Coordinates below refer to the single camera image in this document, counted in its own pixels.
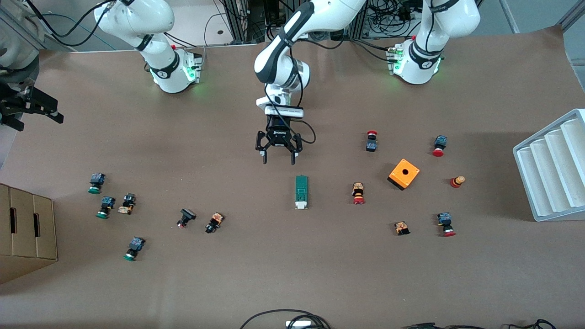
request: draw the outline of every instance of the white robotic arm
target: white robotic arm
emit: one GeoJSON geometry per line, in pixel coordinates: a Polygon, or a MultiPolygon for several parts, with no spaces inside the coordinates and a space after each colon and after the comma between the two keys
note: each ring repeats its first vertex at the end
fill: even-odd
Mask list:
{"type": "MultiPolygon", "coordinates": [[[[22,3],[5,1],[2,7],[28,33],[43,39],[43,32],[25,19],[32,12],[22,3]]],[[[23,113],[42,114],[57,123],[63,123],[63,114],[57,110],[57,100],[35,87],[38,75],[39,51],[7,22],[0,21],[0,135],[6,127],[23,131],[25,124],[20,121],[23,113]]]]}
{"type": "Polygon", "coordinates": [[[140,52],[162,90],[176,93],[199,82],[202,56],[173,49],[163,35],[175,22],[164,0],[117,0],[96,9],[94,16],[104,32],[140,52]]]}
{"type": "MultiPolygon", "coordinates": [[[[256,57],[254,71],[258,79],[269,85],[267,92],[273,102],[290,104],[290,94],[306,87],[311,71],[302,61],[293,63],[286,55],[300,36],[314,31],[337,31],[345,28],[357,15],[366,0],[312,0],[298,7],[278,35],[256,57]]],[[[257,105],[264,109],[270,101],[264,97],[257,105]]]]}
{"type": "Polygon", "coordinates": [[[428,82],[438,70],[447,41],[468,36],[479,22],[474,0],[424,0],[416,39],[399,43],[387,53],[390,73],[411,84],[428,82]]]}
{"type": "Polygon", "coordinates": [[[291,107],[291,94],[300,91],[310,82],[309,65],[293,60],[286,52],[302,35],[314,31],[337,31],[345,28],[357,15],[366,0],[312,0],[300,5],[278,35],[256,57],[256,77],[266,84],[266,96],[256,105],[268,116],[266,133],[258,131],[256,150],[264,157],[270,146],[285,147],[291,152],[291,164],[302,151],[300,134],[290,128],[292,118],[302,118],[303,110],[291,107]],[[262,145],[266,137],[268,143],[262,145]]]}

